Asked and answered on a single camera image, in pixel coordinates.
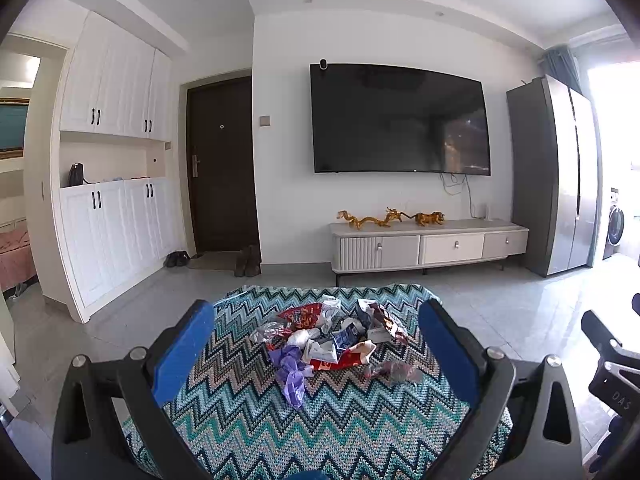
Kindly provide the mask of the black handbag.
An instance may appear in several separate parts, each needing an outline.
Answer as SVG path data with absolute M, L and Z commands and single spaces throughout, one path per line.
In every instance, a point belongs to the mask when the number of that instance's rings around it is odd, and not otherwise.
M 82 162 L 73 164 L 68 172 L 68 186 L 91 185 L 85 177 L 85 167 Z

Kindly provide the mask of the blue grey curtain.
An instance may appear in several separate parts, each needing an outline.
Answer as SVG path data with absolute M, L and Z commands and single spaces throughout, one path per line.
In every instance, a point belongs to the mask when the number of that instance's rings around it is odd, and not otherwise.
M 545 50 L 539 59 L 539 65 L 545 74 L 561 81 L 574 91 L 582 93 L 578 67 L 573 52 L 567 44 L 559 44 Z

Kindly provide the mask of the framed teal picture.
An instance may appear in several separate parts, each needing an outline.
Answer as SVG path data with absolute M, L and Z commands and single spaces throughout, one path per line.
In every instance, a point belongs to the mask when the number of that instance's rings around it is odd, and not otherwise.
M 0 155 L 1 159 L 22 157 L 26 118 L 29 106 L 27 98 L 2 98 L 0 103 Z

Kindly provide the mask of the white upper wall cabinet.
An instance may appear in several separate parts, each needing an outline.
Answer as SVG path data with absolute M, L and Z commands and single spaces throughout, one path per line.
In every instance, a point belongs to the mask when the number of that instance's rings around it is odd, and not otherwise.
M 91 12 L 66 76 L 60 129 L 167 141 L 170 58 Z

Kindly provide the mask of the golden dragon figurine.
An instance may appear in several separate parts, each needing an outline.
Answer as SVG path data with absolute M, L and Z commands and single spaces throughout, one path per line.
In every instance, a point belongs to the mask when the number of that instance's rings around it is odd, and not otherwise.
M 347 210 L 337 211 L 337 220 L 344 220 L 352 229 L 361 230 L 366 223 L 372 223 L 380 228 L 389 229 L 394 222 L 401 222 L 405 218 L 405 214 L 402 211 L 398 211 L 394 208 L 387 208 L 386 215 L 383 219 L 379 219 L 373 216 L 365 216 L 362 218 L 356 217 Z

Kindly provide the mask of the purple plastic bag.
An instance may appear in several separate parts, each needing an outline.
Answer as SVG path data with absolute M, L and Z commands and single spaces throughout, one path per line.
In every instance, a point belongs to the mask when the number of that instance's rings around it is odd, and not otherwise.
M 270 350 L 269 357 L 276 368 L 277 381 L 285 401 L 294 410 L 299 410 L 304 404 L 305 380 L 312 376 L 314 369 L 303 362 L 303 351 L 290 344 Z

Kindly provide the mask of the washing machine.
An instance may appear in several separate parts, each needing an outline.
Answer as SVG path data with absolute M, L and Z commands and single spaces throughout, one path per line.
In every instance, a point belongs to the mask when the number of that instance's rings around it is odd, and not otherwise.
M 603 259 L 611 258 L 618 251 L 625 229 L 625 214 L 620 206 L 620 191 L 617 188 L 611 188 L 610 201 Z

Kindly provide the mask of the large black wall television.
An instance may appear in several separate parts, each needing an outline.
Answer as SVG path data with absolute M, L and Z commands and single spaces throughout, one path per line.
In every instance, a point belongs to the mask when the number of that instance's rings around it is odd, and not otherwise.
M 489 176 L 482 84 L 431 70 L 328 62 L 309 67 L 318 174 Z

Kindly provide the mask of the teal zigzag rug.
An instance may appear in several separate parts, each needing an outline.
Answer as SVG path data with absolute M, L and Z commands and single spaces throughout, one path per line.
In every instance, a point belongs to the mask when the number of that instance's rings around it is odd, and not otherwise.
M 375 300 L 401 322 L 405 344 L 382 344 L 373 364 L 403 362 L 420 382 L 391 382 L 362 367 L 318 372 L 300 408 L 288 405 L 263 344 L 250 335 L 282 311 L 335 298 L 342 315 Z M 419 479 L 459 429 L 460 400 L 427 349 L 419 284 L 287 288 L 246 285 L 216 309 L 216 326 L 165 414 L 215 479 L 283 479 L 320 470 L 332 479 Z

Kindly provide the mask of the golden tiger figurine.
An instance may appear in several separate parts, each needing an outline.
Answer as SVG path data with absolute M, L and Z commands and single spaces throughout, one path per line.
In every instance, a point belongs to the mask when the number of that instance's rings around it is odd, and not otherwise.
M 445 222 L 445 215 L 441 211 L 434 211 L 430 214 L 425 212 L 417 212 L 411 219 L 418 226 L 442 226 Z

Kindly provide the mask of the grey double-door refrigerator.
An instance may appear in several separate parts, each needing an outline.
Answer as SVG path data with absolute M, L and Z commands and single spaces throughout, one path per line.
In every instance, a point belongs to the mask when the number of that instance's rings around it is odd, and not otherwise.
M 598 148 L 590 101 L 551 76 L 506 92 L 512 133 L 512 221 L 529 229 L 527 269 L 585 266 L 596 237 Z

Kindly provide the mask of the black shoes pair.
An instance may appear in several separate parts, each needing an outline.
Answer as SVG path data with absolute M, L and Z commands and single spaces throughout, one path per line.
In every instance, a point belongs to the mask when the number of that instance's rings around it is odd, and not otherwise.
M 176 266 L 187 266 L 190 262 L 190 256 L 184 250 L 180 252 L 171 252 L 164 261 L 165 268 L 175 268 Z

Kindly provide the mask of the white lower shoe cabinet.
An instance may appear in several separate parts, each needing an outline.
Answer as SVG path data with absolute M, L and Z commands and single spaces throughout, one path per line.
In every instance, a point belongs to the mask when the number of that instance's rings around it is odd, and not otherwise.
M 165 177 L 62 188 L 61 217 L 84 318 L 158 270 L 179 248 Z

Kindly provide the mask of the red snack wrapper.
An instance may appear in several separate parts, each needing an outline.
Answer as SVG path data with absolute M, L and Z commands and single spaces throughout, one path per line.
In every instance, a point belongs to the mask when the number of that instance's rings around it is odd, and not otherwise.
M 288 328 L 296 330 L 311 330 L 315 328 L 322 312 L 322 304 L 304 304 L 299 307 L 288 308 L 278 314 L 278 318 L 288 324 Z

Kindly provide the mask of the brown boots pair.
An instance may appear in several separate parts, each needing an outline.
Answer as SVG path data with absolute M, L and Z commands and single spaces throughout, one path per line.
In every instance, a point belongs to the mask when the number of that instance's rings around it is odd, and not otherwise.
M 259 246 L 250 245 L 244 247 L 238 255 L 238 258 L 236 258 L 234 275 L 237 278 L 242 278 L 242 276 L 254 278 L 260 274 L 261 264 L 262 257 L 260 256 Z

